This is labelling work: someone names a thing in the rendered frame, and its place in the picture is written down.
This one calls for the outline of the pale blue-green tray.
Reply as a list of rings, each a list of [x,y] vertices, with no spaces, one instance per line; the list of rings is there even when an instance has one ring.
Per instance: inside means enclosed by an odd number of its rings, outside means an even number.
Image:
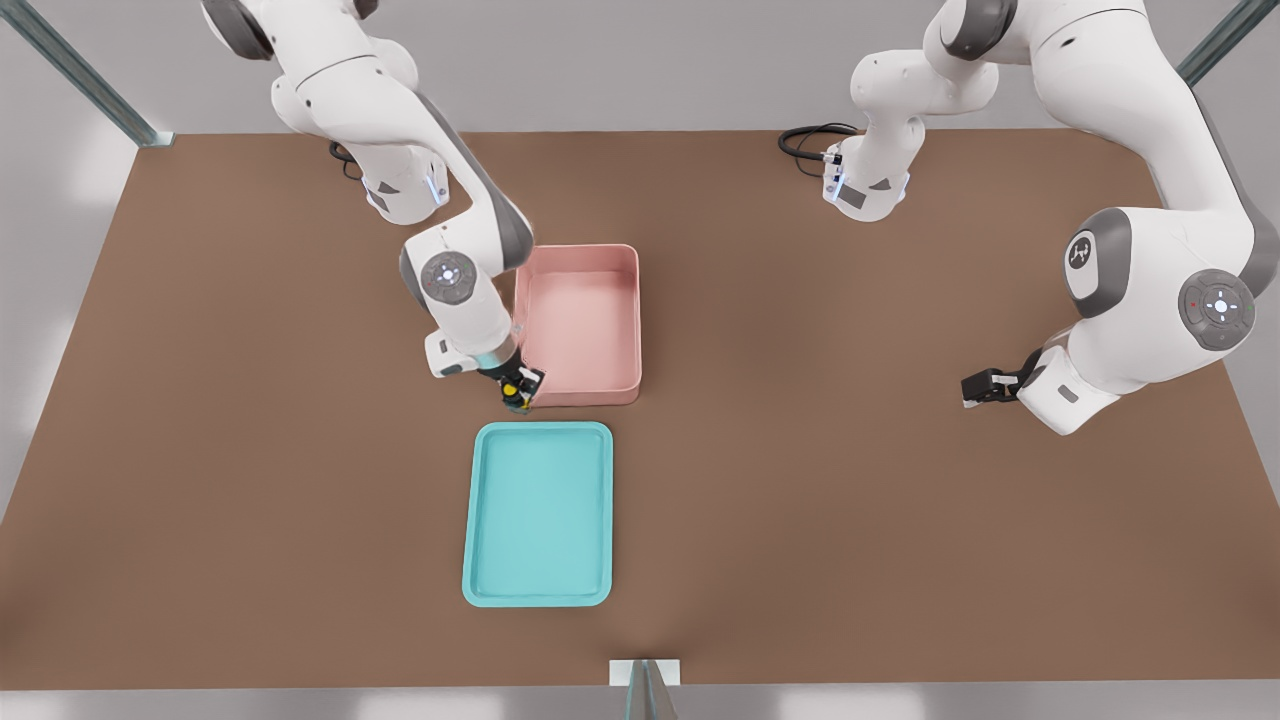
[[[594,607],[611,593],[614,455],[598,421],[477,433],[462,592],[480,609]]]

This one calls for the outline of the silver frame post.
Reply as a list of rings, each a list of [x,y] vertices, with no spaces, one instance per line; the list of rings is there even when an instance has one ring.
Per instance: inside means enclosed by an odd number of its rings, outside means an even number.
[[[609,685],[626,685],[623,720],[678,720],[669,696],[681,684],[677,659],[616,659],[609,661]]]
[[[1190,87],[1198,85],[1277,6],[1280,0],[1239,0],[1180,61],[1179,76]]]
[[[0,18],[137,147],[157,149],[173,145],[175,135],[155,129],[28,0],[0,0]]]

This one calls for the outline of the pink rectangular box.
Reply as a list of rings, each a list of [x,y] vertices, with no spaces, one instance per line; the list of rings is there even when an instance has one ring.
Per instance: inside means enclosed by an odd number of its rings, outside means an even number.
[[[637,251],[625,243],[538,245],[516,272],[524,360],[544,372],[534,407],[620,406],[643,379]]]

